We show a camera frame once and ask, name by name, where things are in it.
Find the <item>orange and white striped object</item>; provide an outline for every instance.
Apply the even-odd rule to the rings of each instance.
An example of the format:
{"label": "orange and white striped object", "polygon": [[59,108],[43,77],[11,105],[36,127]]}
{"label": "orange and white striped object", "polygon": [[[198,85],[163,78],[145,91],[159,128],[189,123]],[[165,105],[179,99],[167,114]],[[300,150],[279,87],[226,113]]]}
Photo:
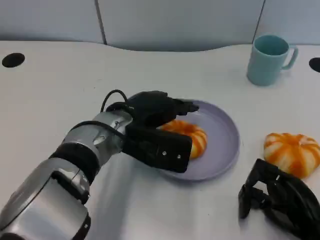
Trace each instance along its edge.
{"label": "orange and white striped object", "polygon": [[200,157],[206,150],[207,134],[201,127],[195,124],[175,119],[162,125],[161,129],[168,132],[187,135],[192,138],[190,159]]}
{"label": "orange and white striped object", "polygon": [[320,146],[302,134],[271,133],[265,138],[264,159],[298,178],[310,175],[320,163]]}

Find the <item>lavender plate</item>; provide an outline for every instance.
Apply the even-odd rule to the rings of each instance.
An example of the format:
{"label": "lavender plate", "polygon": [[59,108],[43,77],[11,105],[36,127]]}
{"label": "lavender plate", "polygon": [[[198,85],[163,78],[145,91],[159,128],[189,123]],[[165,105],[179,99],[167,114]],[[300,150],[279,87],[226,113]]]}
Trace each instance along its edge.
{"label": "lavender plate", "polygon": [[168,176],[189,181],[206,180],[216,177],[229,169],[237,160],[240,136],[233,120],[219,107],[204,101],[193,101],[200,108],[187,116],[178,116],[203,128],[207,134],[204,154],[190,160],[184,173],[162,170]]}

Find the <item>white table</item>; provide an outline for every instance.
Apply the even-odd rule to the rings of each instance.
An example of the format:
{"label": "white table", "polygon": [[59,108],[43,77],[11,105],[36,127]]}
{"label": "white table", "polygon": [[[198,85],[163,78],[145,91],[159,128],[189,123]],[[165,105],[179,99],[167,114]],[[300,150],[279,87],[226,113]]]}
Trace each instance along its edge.
{"label": "white table", "polygon": [[[309,60],[320,46],[299,46],[291,71],[269,87],[246,78],[250,45],[203,52],[136,52],[79,42],[0,42],[0,59],[23,53],[16,68],[0,65],[0,208],[71,127],[91,120],[107,92],[160,90],[224,109],[241,136],[237,164],[223,176],[182,184],[125,154],[115,155],[92,185],[89,240],[295,239],[251,211],[238,221],[238,192],[264,137],[302,133],[320,141],[320,73]],[[113,96],[109,103],[120,100]],[[320,198],[320,170],[305,180]]]}

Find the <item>mug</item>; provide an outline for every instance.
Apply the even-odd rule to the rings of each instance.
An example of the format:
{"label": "mug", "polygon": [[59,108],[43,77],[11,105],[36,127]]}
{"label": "mug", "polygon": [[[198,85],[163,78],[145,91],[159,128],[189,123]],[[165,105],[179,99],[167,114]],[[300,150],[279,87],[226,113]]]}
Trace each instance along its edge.
{"label": "mug", "polygon": [[[284,66],[289,49],[293,55],[288,65]],[[294,65],[298,48],[289,44],[279,36],[263,35],[252,44],[251,57],[247,69],[247,77],[255,85],[268,86],[273,84],[281,70],[289,70]]]}

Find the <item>black circular hole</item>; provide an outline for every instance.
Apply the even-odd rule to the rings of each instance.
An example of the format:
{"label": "black circular hole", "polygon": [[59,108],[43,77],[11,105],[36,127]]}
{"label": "black circular hole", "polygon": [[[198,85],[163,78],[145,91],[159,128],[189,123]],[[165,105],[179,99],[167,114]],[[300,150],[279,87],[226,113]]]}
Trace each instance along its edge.
{"label": "black circular hole", "polygon": [[2,65],[6,68],[15,68],[25,61],[25,55],[22,53],[11,53],[2,59]]}
{"label": "black circular hole", "polygon": [[320,57],[312,58],[309,61],[309,66],[310,66],[310,68],[312,68],[316,72],[320,73]]}
{"label": "black circular hole", "polygon": [[25,240],[25,239],[14,233],[5,233],[0,237],[0,240]]}

